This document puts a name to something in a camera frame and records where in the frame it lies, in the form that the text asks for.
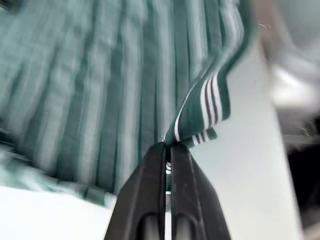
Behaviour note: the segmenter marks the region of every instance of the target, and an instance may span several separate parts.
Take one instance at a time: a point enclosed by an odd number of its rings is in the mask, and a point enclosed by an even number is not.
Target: striped fabric
[[[17,15],[1,12],[0,119],[13,142],[1,182],[104,203],[154,143],[215,138],[248,9],[247,0],[26,0]],[[18,179],[30,171],[32,183]]]

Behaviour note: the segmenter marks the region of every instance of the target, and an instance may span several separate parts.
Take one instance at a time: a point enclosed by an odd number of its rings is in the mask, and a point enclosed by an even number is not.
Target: white stripe
[[[219,72],[217,72],[214,77],[213,77],[213,95],[214,95],[214,100],[215,100],[215,105],[216,105],[216,112],[217,112],[217,123],[222,121],[222,115],[223,115],[223,111],[222,111],[222,103],[221,103],[221,99],[220,99],[220,92],[219,92],[219,87],[218,87],[218,74]]]
[[[207,105],[206,105],[206,87],[207,86],[208,79],[205,80],[201,87],[200,92],[200,105],[201,105],[201,111],[202,111],[202,118],[203,118],[203,125],[204,128],[207,129],[209,127],[209,115],[207,111]]]
[[[195,146],[199,144],[195,135],[192,136],[192,141]]]
[[[216,119],[216,114],[215,114],[215,110],[214,110],[214,103],[212,101],[212,98],[214,96],[212,96],[212,94],[211,94],[212,81],[213,81],[213,77],[210,78],[207,89],[206,89],[206,93],[208,96],[209,111],[211,113],[211,125],[206,127],[206,129],[211,128],[214,125],[215,119]]]
[[[204,131],[203,131],[203,135],[204,135],[204,141],[205,141],[205,142],[208,142],[210,139],[209,139],[207,130],[204,130]]]
[[[204,141],[202,140],[201,133],[198,133],[197,135],[198,135],[198,137],[199,137],[199,142],[200,142],[200,144],[202,144]]]

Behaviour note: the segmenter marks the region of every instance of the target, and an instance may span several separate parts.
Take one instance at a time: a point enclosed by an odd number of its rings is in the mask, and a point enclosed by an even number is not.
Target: white surface
[[[111,213],[65,194],[0,187],[1,240],[103,240]]]
[[[254,45],[228,77],[231,116],[192,149],[233,240],[302,240],[268,75]]]

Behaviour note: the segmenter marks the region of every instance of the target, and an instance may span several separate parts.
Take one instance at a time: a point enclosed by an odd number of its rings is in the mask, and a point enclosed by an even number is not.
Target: green stripe
[[[156,143],[156,123],[154,106],[156,104],[156,76],[158,40],[155,33],[155,10],[150,1],[147,2],[148,16],[142,32],[142,69],[141,69],[141,98],[139,121],[138,163],[151,145]]]
[[[100,147],[98,152],[96,185],[100,188],[113,192],[116,149],[118,144],[117,132],[119,124],[119,113],[123,104],[123,61],[124,61],[124,43],[123,43],[123,24],[126,17],[127,1],[122,0],[120,9],[119,25],[116,37],[116,45],[111,52],[110,58],[110,77],[106,79],[106,104],[102,116],[102,126],[100,134]]]
[[[73,181],[80,145],[80,128],[82,128],[82,111],[86,104],[87,96],[84,94],[84,81],[88,81],[90,65],[88,63],[89,51],[93,45],[96,30],[97,11],[99,0],[92,3],[91,26],[86,33],[83,53],[81,57],[80,70],[74,81],[74,95],[71,99],[69,115],[65,124],[65,131],[61,140],[56,163],[56,176],[63,181]]]
[[[31,117],[28,126],[26,127],[24,136],[22,136],[19,141],[19,150],[31,160],[34,158],[35,149],[37,148],[40,126],[45,114],[45,102],[48,98],[50,85],[52,84],[52,74],[54,68],[57,65],[59,51],[60,48],[58,45],[56,45],[52,51],[52,58],[49,62],[49,69],[47,70],[42,94],[40,96],[38,105],[35,108],[36,111]]]

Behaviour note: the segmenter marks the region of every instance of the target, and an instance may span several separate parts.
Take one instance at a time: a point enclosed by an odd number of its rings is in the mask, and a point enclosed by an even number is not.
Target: striped towel
[[[0,184],[106,204],[154,143],[216,138],[247,1],[26,0],[1,12],[0,127],[12,145]]]

